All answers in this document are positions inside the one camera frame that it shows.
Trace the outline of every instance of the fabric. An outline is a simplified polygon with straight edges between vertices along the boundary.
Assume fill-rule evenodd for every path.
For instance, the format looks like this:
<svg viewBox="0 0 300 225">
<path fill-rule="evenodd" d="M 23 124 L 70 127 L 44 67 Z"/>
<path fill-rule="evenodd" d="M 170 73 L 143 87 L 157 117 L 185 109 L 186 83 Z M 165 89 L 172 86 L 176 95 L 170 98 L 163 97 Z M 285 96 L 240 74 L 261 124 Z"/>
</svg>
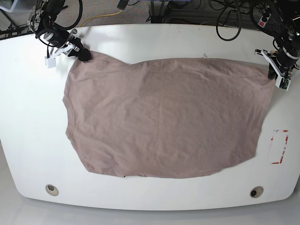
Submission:
<svg viewBox="0 0 300 225">
<path fill-rule="evenodd" d="M 92 52 L 66 83 L 66 134 L 89 172 L 190 178 L 255 156 L 274 81 L 237 61 L 128 65 Z"/>
</svg>

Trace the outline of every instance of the floor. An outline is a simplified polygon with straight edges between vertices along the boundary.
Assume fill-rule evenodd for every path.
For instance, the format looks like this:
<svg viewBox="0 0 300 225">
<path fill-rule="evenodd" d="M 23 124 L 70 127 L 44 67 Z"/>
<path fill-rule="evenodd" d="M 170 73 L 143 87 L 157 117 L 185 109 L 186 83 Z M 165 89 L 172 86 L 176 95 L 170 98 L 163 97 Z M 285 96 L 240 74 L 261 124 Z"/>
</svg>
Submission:
<svg viewBox="0 0 300 225">
<path fill-rule="evenodd" d="M 195 9 L 202 0 L 191 0 L 191 3 L 185 8 Z M 95 15 L 106 15 L 116 13 L 119 0 L 84 0 L 83 1 L 83 14 L 81 24 L 87 18 Z M 130 0 L 129 4 L 135 3 L 136 0 Z M 78 3 L 74 0 L 66 0 L 65 5 L 68 8 L 61 11 L 58 16 L 57 23 L 62 26 L 71 25 L 77 18 Z M 203 0 L 201 8 L 208 7 L 207 2 Z M 147 1 L 140 1 L 133 6 L 127 6 L 126 9 L 119 15 L 95 18 L 90 22 L 87 22 L 85 26 L 96 26 L 96 25 L 109 25 L 109 24 L 127 24 L 127 23 L 147 23 L 146 20 L 149 17 Z M 17 25 L 23 25 L 27 22 L 30 12 L 27 13 L 10 13 L 7 14 Z M 6 30 L 9 26 L 7 19 L 0 14 L 0 30 Z"/>
</svg>

